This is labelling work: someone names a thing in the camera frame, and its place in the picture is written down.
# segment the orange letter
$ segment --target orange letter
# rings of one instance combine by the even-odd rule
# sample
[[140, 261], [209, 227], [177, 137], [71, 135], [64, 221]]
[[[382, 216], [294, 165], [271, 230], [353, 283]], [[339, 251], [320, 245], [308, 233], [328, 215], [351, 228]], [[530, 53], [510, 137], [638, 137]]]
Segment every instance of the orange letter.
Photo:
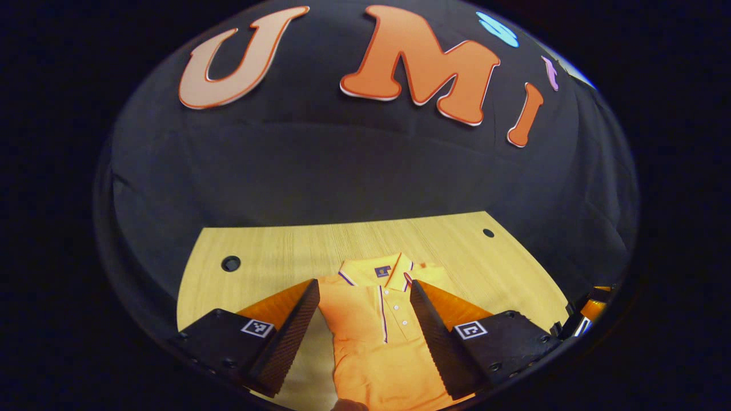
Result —
[[238, 29], [230, 29], [196, 47], [183, 72], [181, 102], [203, 109], [228, 104], [250, 92], [267, 74], [284, 30], [292, 19], [305, 15], [309, 7], [294, 7], [272, 13], [251, 24], [256, 29], [236, 71], [221, 80], [208, 78], [208, 68], [221, 44]]
[[465, 41], [446, 53], [426, 20], [389, 6], [369, 6], [376, 30], [355, 74], [340, 80], [349, 96], [390, 101], [401, 93], [393, 79], [399, 58], [404, 60], [412, 100], [424, 105], [451, 78], [452, 89], [436, 103], [439, 112], [471, 126], [482, 123], [482, 101], [500, 59], [485, 46]]
[[520, 112], [518, 122], [508, 130], [507, 140], [516, 147], [523, 148], [528, 144], [528, 132], [531, 131], [533, 120], [536, 119], [538, 107], [543, 105], [543, 96], [536, 86], [526, 83], [526, 102]]

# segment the wooden table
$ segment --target wooden table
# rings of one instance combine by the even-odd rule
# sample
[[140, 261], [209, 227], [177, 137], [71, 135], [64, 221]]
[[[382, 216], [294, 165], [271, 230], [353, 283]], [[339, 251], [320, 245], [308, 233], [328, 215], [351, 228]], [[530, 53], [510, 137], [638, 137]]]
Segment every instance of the wooden table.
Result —
[[[489, 312], [516, 310], [546, 331], [568, 317], [567, 300], [548, 273], [483, 211], [349, 224], [204, 228], [181, 282], [178, 330], [212, 309], [237, 312], [299, 282], [337, 274], [343, 260], [399, 252], [418, 263], [444, 266], [456, 294]], [[230, 255], [239, 257], [241, 266], [226, 272], [221, 262]], [[317, 310], [280, 393], [261, 397], [299, 411], [329, 410], [337, 399], [333, 370], [332, 334]]]

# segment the orange polo shirt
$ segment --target orange polo shirt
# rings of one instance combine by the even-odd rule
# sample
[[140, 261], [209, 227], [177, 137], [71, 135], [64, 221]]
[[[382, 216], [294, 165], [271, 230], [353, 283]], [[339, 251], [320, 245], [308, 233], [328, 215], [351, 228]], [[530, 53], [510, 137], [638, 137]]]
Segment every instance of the orange polo shirt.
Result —
[[409, 301], [420, 279], [454, 292], [443, 267], [403, 254], [345, 260], [337, 275], [318, 278], [319, 308], [333, 333], [338, 398], [370, 411], [439, 410], [452, 400]]

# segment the shirt collar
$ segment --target shirt collar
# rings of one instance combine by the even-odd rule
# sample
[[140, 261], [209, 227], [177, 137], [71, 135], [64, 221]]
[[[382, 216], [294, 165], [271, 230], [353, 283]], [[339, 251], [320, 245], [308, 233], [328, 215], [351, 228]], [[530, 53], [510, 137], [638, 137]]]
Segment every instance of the shirt collar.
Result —
[[404, 273], [409, 273], [413, 268], [414, 262], [403, 253], [398, 253], [364, 260], [345, 260], [338, 275], [353, 286], [382, 286], [405, 291], [408, 283]]

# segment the collar stripe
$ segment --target collar stripe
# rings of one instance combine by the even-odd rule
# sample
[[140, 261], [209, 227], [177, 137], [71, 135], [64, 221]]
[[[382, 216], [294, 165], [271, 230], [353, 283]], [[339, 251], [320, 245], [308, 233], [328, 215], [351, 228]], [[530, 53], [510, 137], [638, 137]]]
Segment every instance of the collar stripe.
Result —
[[404, 273], [404, 278], [406, 279], [406, 283], [404, 284], [404, 292], [406, 292], [406, 289], [409, 287], [409, 284], [411, 284], [412, 279], [409, 273]]
[[381, 316], [383, 318], [383, 342], [388, 344], [388, 329], [386, 328], [386, 311], [383, 309], [383, 287], [378, 286], [381, 292]]
[[353, 280], [351, 280], [351, 279], [350, 279], [350, 277], [348, 277], [347, 275], [345, 275], [345, 273], [344, 273], [344, 272], [342, 272], [342, 271], [338, 271], [338, 274], [340, 274], [340, 276], [341, 276], [341, 277], [343, 277], [343, 279], [344, 279], [345, 281], [347, 281], [347, 282], [348, 282], [348, 284], [350, 284], [350, 285], [354, 285], [354, 286], [355, 286], [355, 285], [357, 285], [357, 284], [355, 284], [355, 282], [354, 282]]

